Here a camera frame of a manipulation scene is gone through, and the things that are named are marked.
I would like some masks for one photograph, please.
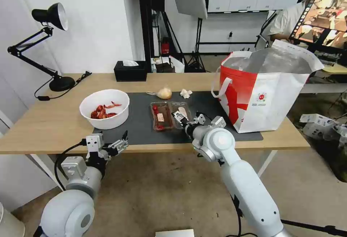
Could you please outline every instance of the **desk lamp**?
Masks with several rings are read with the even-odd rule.
[[[28,37],[27,39],[24,39],[22,42],[19,42],[18,44],[14,46],[10,46],[7,51],[27,62],[28,64],[40,69],[41,71],[49,74],[52,76],[53,80],[50,82],[50,89],[52,91],[65,91],[68,89],[71,89],[75,85],[75,81],[71,77],[62,77],[58,74],[58,71],[53,70],[49,67],[46,67],[44,65],[38,64],[34,62],[33,60],[27,58],[22,53],[29,48],[33,47],[34,45],[46,40],[47,38],[51,37],[53,34],[53,27],[49,25],[49,23],[53,24],[57,28],[67,31],[68,29],[68,20],[66,18],[64,7],[61,3],[55,3],[52,6],[48,8],[48,10],[44,9],[33,9],[31,12],[33,18],[40,22],[44,28],[41,29],[39,32],[35,33],[34,35]],[[46,33],[46,36],[33,42],[33,43],[26,43],[27,41],[31,40],[32,38],[40,35],[41,33]]]

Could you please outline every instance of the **lamp base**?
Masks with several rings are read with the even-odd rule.
[[[50,82],[50,89],[52,91],[66,91],[75,85],[75,80],[71,77],[55,77]]]

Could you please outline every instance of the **black tissue box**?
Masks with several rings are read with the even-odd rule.
[[[145,81],[147,79],[146,61],[135,61],[138,66],[124,66],[118,61],[114,71],[117,82]]]

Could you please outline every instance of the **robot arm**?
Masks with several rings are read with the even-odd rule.
[[[235,139],[224,129],[224,119],[217,116],[211,125],[205,126],[203,114],[193,122],[188,122],[179,111],[172,115],[193,140],[198,153],[209,162],[224,162],[221,171],[223,182],[231,196],[239,200],[239,208],[256,234],[259,237],[292,236],[284,229],[278,207],[257,173],[235,151]]]
[[[66,191],[45,206],[34,237],[81,237],[94,219],[94,199],[105,175],[106,165],[128,147],[127,132],[122,139],[106,145],[101,133],[86,137],[87,161],[81,156],[67,157],[62,163],[69,178]]]

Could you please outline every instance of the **onion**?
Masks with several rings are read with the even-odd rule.
[[[147,94],[156,95],[163,100],[168,100],[172,97],[172,91],[168,86],[165,86],[164,88],[160,89],[157,93],[147,92]]]

